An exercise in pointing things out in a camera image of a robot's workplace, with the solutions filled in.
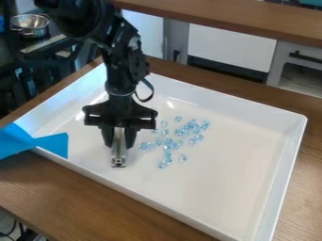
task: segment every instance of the metal bowl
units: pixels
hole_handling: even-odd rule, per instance
[[[42,38],[48,34],[50,21],[38,14],[17,15],[11,18],[11,29],[27,38]]]

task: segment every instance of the white tray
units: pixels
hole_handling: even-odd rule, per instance
[[[156,95],[148,107],[161,120],[181,115],[209,120],[205,140],[158,169],[161,150],[143,152],[141,131],[126,169],[110,167],[97,127],[83,125],[81,107],[105,97],[101,65],[15,122],[31,136],[67,132],[69,159],[37,149],[58,164],[142,201],[220,240],[271,240],[307,119],[296,113],[152,74]],[[148,90],[139,87],[140,95]]]

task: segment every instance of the black cable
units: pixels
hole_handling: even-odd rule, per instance
[[[20,236],[24,235],[24,225],[22,223],[18,223],[20,229]]]
[[[26,229],[24,235],[19,237],[17,241],[27,241],[27,240],[35,240],[39,235],[30,229]]]
[[[8,239],[10,239],[11,241],[15,241],[12,237],[10,236],[6,236]]]
[[[1,233],[0,232],[0,237],[8,237],[8,238],[10,238],[9,235],[11,235],[14,232],[14,230],[16,229],[16,226],[17,226],[17,221],[14,220],[11,230],[8,233]]]

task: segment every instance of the floor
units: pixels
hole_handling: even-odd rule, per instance
[[[14,224],[14,219],[9,217],[8,215],[5,215],[3,212],[0,211],[0,233],[8,233],[12,229]],[[0,241],[12,241],[17,240],[20,237],[20,230],[17,225],[14,232],[10,235],[10,238],[7,237],[0,237]],[[39,237],[35,241],[45,241],[46,239],[44,237]]]
[[[322,72],[294,64],[286,64],[280,88],[322,98]]]

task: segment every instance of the blue crystal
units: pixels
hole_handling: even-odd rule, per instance
[[[164,157],[171,157],[171,153],[169,153],[168,151],[164,151],[163,156]]]
[[[181,134],[181,130],[177,129],[177,130],[174,131],[175,136],[178,137],[178,136],[180,136],[180,134]]]
[[[178,149],[179,149],[179,145],[178,145],[177,143],[172,143],[171,148],[172,148],[173,150],[178,150]]]
[[[148,150],[153,151],[155,149],[155,144],[148,143]]]
[[[171,158],[171,156],[167,156],[167,157],[164,158],[163,161],[164,162],[167,162],[167,163],[171,163],[172,162],[172,158]]]
[[[180,162],[185,162],[187,160],[186,154],[180,154],[179,155],[179,161]]]
[[[210,122],[205,120],[202,124],[201,124],[201,129],[202,130],[207,130],[209,128]]]
[[[155,141],[155,144],[156,144],[157,146],[161,146],[161,145],[163,144],[163,139],[161,139],[161,138],[157,138],[157,139],[156,139],[156,141]]]
[[[168,129],[165,129],[165,130],[162,130],[161,131],[161,135],[162,136],[165,136],[165,135],[167,135],[169,133],[169,130]]]
[[[140,149],[140,150],[148,150],[148,144],[147,144],[147,143],[142,143],[142,144],[139,146],[139,149]]]
[[[166,150],[168,150],[168,151],[170,151],[170,150],[172,150],[173,149],[173,144],[171,143],[171,144],[169,144],[169,145],[167,145],[167,149]]]
[[[165,121],[165,120],[161,121],[161,126],[162,127],[167,127],[168,125],[169,125],[169,123],[167,121]]]
[[[190,132],[188,130],[184,130],[182,136],[188,137],[190,135]]]
[[[183,142],[181,139],[179,139],[179,140],[177,141],[177,144],[178,144],[178,146],[182,146],[182,145],[184,145],[184,142]]]
[[[196,142],[197,142],[196,138],[189,139],[189,145],[194,145],[194,144],[196,144]]]
[[[174,119],[174,121],[176,121],[176,122],[180,122],[182,119],[183,119],[183,117],[181,117],[181,116],[177,116],[177,117]]]
[[[203,135],[196,135],[195,138],[198,140],[198,141],[202,141],[203,140]]]
[[[189,128],[193,128],[194,125],[197,124],[197,121],[196,120],[191,120],[189,123],[188,123],[188,126]]]
[[[166,138],[166,139],[165,139],[165,144],[166,144],[166,145],[170,145],[172,142],[173,142],[173,141],[172,141],[172,139],[171,139],[171,138]]]
[[[200,128],[200,126],[198,124],[196,124],[192,129],[192,132],[194,134],[198,134],[200,131],[201,131],[201,128]]]
[[[183,128],[182,128],[182,131],[187,131],[190,129],[190,125],[187,124],[187,125],[184,125]]]
[[[165,161],[161,161],[157,166],[160,168],[160,169],[165,169],[168,165],[170,165],[171,163],[170,162],[165,162]]]

